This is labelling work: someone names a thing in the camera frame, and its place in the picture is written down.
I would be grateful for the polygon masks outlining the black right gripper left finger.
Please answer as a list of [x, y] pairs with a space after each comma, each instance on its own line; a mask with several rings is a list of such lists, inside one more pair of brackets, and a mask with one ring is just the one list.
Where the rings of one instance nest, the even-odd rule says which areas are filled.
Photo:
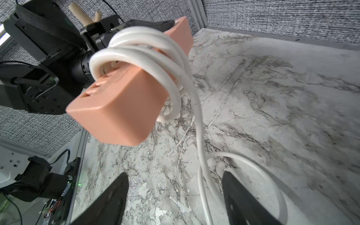
[[120, 225], [129, 190], [128, 175], [123, 172], [72, 225]]

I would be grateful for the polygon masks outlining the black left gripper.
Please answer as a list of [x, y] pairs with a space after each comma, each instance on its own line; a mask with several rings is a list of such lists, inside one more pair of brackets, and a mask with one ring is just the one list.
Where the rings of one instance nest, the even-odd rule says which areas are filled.
[[101, 19], [99, 22], [91, 23], [82, 28], [80, 35], [88, 47], [87, 52], [95, 53], [101, 49], [106, 48], [113, 35], [125, 28], [141, 26], [165, 32], [173, 28], [175, 25], [174, 20], [149, 22], [132, 19], [124, 23], [120, 23], [119, 21], [119, 15], [112, 15]]

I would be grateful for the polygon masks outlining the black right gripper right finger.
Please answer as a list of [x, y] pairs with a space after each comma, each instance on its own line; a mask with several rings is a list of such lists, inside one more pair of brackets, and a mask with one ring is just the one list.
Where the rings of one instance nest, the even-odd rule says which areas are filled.
[[222, 188], [231, 225], [281, 224], [229, 171], [223, 174]]

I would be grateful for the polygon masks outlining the pink power strip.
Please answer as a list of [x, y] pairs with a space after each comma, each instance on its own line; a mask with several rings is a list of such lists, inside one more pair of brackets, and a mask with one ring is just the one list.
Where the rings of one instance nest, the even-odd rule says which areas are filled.
[[136, 146], [156, 122], [181, 111], [181, 98], [198, 100], [188, 53], [193, 37], [187, 18], [168, 31], [129, 27], [118, 31], [89, 66], [94, 83], [66, 112], [99, 141]]

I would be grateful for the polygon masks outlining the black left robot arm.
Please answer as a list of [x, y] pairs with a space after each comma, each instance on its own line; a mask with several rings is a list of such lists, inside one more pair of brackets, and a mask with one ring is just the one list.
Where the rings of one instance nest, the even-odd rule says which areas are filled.
[[36, 61], [1, 62], [1, 106], [29, 113], [59, 115], [94, 79], [90, 58], [106, 48], [116, 32], [143, 26], [165, 32], [174, 20], [148, 22], [112, 15], [78, 30], [54, 1], [17, 4], [5, 31]]

